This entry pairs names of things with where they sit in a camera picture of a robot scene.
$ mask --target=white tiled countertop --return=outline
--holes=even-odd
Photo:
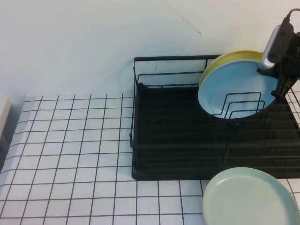
[[[0,225],[204,225],[208,180],[131,177],[132,104],[28,98],[0,173]],[[280,182],[299,204],[300,179]]]

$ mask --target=dish rack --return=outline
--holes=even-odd
[[[160,75],[195,74],[200,79],[203,71],[136,75],[136,66],[141,61],[199,60],[206,68],[208,60],[216,57],[218,55],[135,58],[130,133],[133,178],[209,180],[233,167],[259,169],[277,179],[300,178],[300,130],[285,98],[276,98],[264,108],[259,92],[229,93],[228,96],[256,94],[257,100],[251,101],[257,102],[256,114],[220,119],[201,108],[197,97],[199,83],[141,82],[144,77],[158,79]],[[297,99],[293,90],[291,94]],[[228,108],[223,107],[223,110],[228,113]]]

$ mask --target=yellow plate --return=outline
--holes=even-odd
[[[257,60],[259,61],[262,57],[261,52],[256,51],[249,51],[249,50],[240,50],[235,52],[230,52],[224,55],[217,57],[203,72],[203,75],[200,79],[199,85],[201,85],[204,78],[216,67],[228,63],[233,60],[240,60],[240,59],[250,59],[250,60]]]

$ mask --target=green plate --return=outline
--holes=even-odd
[[[293,196],[274,177],[237,167],[217,174],[203,197],[206,225],[300,225]]]

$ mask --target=white wall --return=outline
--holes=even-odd
[[[130,92],[134,57],[263,51],[296,7],[299,0],[0,0],[0,94],[16,121],[25,95]]]

